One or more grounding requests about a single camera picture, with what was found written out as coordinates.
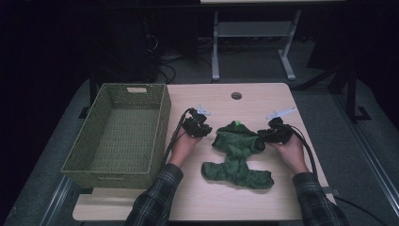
metal stand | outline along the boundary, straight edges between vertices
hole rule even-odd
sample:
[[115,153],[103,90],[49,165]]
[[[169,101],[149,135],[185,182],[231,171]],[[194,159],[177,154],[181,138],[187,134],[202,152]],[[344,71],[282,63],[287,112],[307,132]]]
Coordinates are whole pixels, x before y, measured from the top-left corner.
[[316,83],[322,81],[334,75],[331,83],[328,86],[328,90],[332,94],[339,94],[343,91],[344,86],[347,84],[347,93],[346,93],[346,113],[351,119],[353,123],[357,123],[357,121],[368,121],[370,120],[370,116],[365,110],[363,106],[359,106],[358,110],[360,115],[356,115],[355,101],[356,101],[356,72],[353,67],[349,67],[347,63],[340,63],[332,69],[321,73],[309,80],[308,82],[303,83],[295,88],[291,88],[291,90],[305,90],[315,85]]
[[217,57],[218,37],[287,37],[284,49],[279,50],[284,71],[289,80],[295,80],[294,71],[288,60],[288,51],[294,38],[300,10],[295,13],[294,19],[288,22],[219,22],[217,11],[214,19],[214,51],[212,52],[212,79],[220,79]]
[[94,70],[92,70],[90,77],[88,78],[88,85],[90,91],[90,106],[86,106],[82,109],[78,119],[85,119],[88,116],[88,112],[90,111],[90,108],[93,106],[94,100],[96,99],[97,96],[97,83],[96,83]]

basket handle slot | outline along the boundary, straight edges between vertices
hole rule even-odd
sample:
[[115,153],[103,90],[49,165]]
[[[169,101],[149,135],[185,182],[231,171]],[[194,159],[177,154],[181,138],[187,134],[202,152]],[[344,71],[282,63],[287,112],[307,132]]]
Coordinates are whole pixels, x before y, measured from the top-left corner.
[[98,179],[100,181],[123,181],[124,176],[121,176],[121,177],[101,177],[101,176],[99,176]]
[[146,88],[127,88],[127,91],[130,93],[147,93]]

finger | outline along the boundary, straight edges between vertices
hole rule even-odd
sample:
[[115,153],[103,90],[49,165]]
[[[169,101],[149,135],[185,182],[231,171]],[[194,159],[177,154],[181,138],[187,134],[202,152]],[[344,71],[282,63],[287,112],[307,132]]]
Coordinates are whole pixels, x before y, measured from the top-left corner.
[[278,147],[281,146],[279,143],[267,143],[268,145],[272,146],[273,148],[277,149]]

hand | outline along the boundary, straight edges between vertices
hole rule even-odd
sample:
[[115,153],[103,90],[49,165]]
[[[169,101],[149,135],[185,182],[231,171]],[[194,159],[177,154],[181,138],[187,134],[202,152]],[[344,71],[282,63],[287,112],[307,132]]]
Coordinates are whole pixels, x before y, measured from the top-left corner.
[[298,137],[292,135],[286,144],[267,143],[279,151],[282,162],[294,173],[309,172],[303,154],[303,144]]
[[181,168],[185,159],[194,151],[194,148],[202,140],[202,137],[191,137],[181,128],[176,138],[176,143],[172,147],[172,156],[168,163]]

hole in table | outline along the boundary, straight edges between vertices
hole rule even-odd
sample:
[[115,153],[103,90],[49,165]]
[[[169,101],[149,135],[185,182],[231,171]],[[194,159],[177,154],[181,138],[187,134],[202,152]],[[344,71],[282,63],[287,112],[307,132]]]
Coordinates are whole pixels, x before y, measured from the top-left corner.
[[243,95],[241,93],[239,93],[239,92],[234,92],[234,93],[231,94],[231,97],[234,100],[240,100],[243,97]]

